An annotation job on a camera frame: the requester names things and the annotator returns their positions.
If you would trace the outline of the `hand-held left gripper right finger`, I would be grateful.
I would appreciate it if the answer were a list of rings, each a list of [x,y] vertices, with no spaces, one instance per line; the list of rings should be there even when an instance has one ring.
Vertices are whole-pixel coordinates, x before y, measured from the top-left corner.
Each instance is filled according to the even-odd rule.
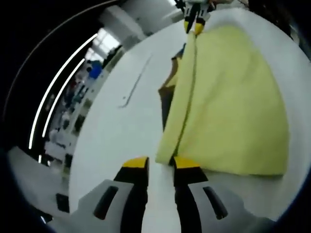
[[[173,157],[173,184],[183,233],[269,233],[274,221],[246,210],[232,191],[209,181],[201,167]]]

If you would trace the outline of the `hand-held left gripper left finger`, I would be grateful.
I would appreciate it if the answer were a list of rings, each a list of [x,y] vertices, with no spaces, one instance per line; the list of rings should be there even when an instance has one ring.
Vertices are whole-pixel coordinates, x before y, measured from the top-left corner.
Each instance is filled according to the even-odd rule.
[[[126,161],[113,180],[104,180],[79,200],[58,233],[139,233],[148,201],[149,158]]]

